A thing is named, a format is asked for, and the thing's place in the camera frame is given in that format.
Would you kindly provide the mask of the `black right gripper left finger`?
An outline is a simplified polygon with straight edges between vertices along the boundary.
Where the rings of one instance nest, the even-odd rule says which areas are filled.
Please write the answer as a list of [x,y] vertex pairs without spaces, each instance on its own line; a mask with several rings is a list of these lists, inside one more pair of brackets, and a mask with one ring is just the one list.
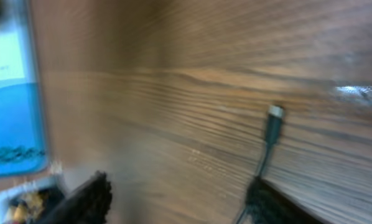
[[113,194],[105,172],[96,172],[37,224],[105,224]]

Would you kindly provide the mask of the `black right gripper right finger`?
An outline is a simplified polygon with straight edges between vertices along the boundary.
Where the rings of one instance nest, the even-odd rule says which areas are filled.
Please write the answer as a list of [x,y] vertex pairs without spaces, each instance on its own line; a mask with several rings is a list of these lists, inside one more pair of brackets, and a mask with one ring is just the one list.
[[248,187],[245,209],[257,224],[326,223],[260,177],[255,177]]

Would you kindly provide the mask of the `blue Galaxy smartphone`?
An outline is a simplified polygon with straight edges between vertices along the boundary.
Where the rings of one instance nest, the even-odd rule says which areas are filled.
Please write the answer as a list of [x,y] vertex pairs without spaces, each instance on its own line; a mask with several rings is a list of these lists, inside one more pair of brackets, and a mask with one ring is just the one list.
[[42,171],[49,159],[29,4],[0,0],[0,177]]

